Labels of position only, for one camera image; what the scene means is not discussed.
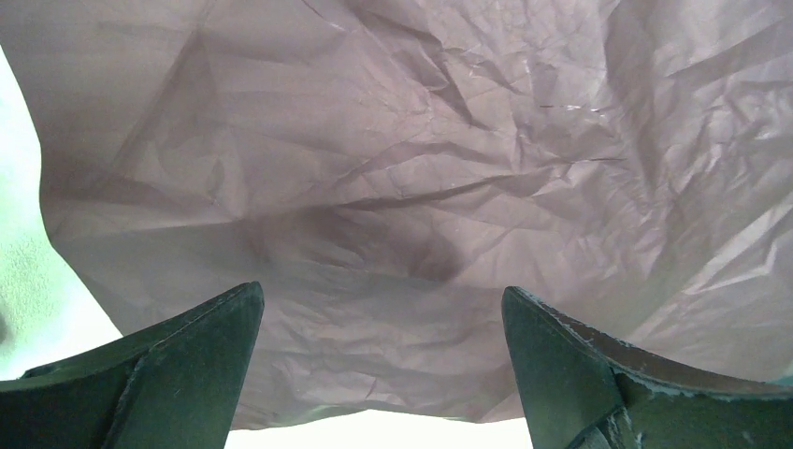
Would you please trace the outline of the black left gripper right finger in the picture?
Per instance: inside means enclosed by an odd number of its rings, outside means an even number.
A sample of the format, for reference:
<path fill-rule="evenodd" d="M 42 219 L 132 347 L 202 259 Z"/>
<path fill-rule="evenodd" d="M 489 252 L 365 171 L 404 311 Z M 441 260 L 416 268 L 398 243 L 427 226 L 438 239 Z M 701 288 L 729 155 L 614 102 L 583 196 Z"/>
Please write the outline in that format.
<path fill-rule="evenodd" d="M 519 287 L 502 318 L 536 448 L 788 448 L 792 389 L 696 369 L 558 311 Z"/>

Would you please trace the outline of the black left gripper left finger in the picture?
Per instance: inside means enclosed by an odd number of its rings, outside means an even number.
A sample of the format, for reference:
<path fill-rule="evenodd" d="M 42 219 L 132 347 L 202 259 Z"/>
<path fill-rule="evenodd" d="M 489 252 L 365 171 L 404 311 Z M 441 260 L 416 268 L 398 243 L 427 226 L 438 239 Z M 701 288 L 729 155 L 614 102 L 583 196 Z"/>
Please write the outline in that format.
<path fill-rule="evenodd" d="M 265 301 L 247 282 L 1 384 L 5 448 L 222 448 Z"/>

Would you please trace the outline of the flower bouquet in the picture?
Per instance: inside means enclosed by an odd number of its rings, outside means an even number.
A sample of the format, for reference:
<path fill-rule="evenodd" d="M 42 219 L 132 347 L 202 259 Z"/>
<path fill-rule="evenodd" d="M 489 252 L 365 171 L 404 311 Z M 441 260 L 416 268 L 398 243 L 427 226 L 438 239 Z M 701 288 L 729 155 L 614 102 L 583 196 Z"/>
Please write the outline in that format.
<path fill-rule="evenodd" d="M 788 1 L 5 1 L 56 249 L 123 332 L 243 282 L 235 423 L 520 414 L 520 286 L 792 372 Z"/>

